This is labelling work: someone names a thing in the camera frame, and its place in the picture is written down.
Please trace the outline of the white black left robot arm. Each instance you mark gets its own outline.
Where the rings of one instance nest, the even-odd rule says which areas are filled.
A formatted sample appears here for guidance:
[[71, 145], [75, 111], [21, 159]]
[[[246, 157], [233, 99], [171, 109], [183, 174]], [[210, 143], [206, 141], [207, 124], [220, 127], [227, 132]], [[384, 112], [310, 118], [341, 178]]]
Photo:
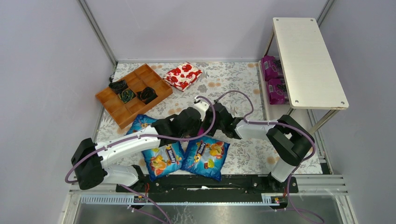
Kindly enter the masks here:
[[147, 127], [115, 140], [80, 142], [71, 158], [72, 169], [67, 183], [77, 183], [81, 190], [92, 189], [102, 183], [131, 186], [139, 180], [136, 168], [115, 165], [125, 156], [162, 147], [172, 147], [181, 141], [198, 136], [209, 105], [198, 102], [179, 114], [158, 119]]

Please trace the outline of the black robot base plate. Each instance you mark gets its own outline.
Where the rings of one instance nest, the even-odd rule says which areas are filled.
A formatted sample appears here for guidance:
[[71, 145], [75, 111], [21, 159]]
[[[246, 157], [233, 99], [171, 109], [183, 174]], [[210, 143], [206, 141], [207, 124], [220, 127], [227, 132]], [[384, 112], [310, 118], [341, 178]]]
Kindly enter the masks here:
[[278, 183], [268, 175], [223, 175], [220, 181], [200, 175], [167, 175], [151, 181], [147, 175], [130, 188], [147, 193], [157, 203], [262, 203], [263, 195], [298, 193], [295, 178]]

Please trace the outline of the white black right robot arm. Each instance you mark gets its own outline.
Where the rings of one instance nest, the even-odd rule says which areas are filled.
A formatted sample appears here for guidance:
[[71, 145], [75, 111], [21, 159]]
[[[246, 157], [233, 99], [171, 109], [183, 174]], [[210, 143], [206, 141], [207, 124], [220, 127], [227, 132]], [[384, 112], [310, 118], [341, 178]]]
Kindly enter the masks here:
[[278, 182], [286, 181], [314, 148], [313, 137], [290, 115], [282, 115], [278, 120], [248, 121], [232, 116], [221, 103], [204, 104], [204, 108], [202, 128], [208, 135], [213, 136], [220, 130], [231, 139], [269, 141], [280, 157], [270, 173]]

